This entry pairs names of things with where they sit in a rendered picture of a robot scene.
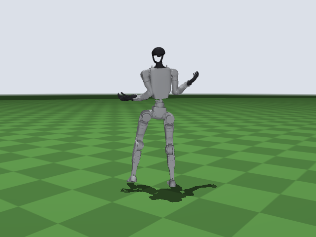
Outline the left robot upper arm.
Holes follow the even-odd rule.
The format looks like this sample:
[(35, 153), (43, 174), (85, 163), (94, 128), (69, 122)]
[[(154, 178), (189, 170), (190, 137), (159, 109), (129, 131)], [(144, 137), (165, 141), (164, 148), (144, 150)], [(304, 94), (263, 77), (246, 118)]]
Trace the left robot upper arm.
[(143, 83), (144, 83), (145, 87), (147, 88), (147, 91), (150, 91), (151, 96), (153, 96), (152, 87), (151, 87), (151, 81), (149, 79), (149, 75), (150, 75), (150, 69), (143, 70), (141, 72), (141, 74), (140, 74), (140, 76), (141, 76), (141, 78), (143, 80)]

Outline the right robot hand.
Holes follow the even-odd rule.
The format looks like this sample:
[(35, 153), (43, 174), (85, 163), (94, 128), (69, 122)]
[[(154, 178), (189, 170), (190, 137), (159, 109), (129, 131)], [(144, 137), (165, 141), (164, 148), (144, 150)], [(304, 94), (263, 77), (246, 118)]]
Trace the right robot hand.
[(192, 85), (192, 83), (197, 79), (198, 76), (199, 76), (199, 74), (198, 74), (198, 71), (197, 71), (197, 72), (195, 72), (194, 77), (191, 80), (188, 80), (187, 86)]

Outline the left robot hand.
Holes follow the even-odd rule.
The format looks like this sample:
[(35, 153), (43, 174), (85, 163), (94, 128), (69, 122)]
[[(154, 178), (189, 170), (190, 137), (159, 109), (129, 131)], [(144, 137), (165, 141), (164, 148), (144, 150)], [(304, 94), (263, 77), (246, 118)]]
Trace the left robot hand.
[(125, 94), (123, 94), (122, 92), (121, 92), (121, 94), (123, 95), (119, 95), (119, 93), (118, 93), (118, 97), (119, 97), (119, 99), (121, 100), (121, 101), (129, 101), (129, 100), (132, 100), (133, 101), (133, 99), (132, 98), (136, 98), (137, 97), (137, 95), (135, 94), (135, 95), (131, 95), (131, 96), (129, 96), (129, 95), (125, 95)]

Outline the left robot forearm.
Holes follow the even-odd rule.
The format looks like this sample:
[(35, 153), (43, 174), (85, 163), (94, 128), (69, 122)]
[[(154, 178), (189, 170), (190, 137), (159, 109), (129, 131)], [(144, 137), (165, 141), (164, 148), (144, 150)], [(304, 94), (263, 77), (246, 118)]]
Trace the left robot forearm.
[(143, 101), (143, 100), (147, 100), (150, 96), (151, 96), (150, 91), (146, 91), (143, 94), (137, 95), (136, 98), (132, 98), (132, 99), (133, 99), (133, 101)]

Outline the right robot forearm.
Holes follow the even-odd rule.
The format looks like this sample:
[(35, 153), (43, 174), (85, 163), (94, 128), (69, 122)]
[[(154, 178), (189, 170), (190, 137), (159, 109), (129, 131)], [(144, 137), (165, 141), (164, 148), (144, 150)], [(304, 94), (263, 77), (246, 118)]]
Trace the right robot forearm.
[[(187, 81), (188, 82), (188, 81)], [(182, 85), (180, 85), (179, 87), (178, 87), (178, 89), (177, 89), (177, 94), (182, 94), (183, 93), (183, 91), (187, 88), (187, 87), (189, 87), (189, 86), (187, 86), (187, 82), (184, 82), (184, 84), (182, 84)]]

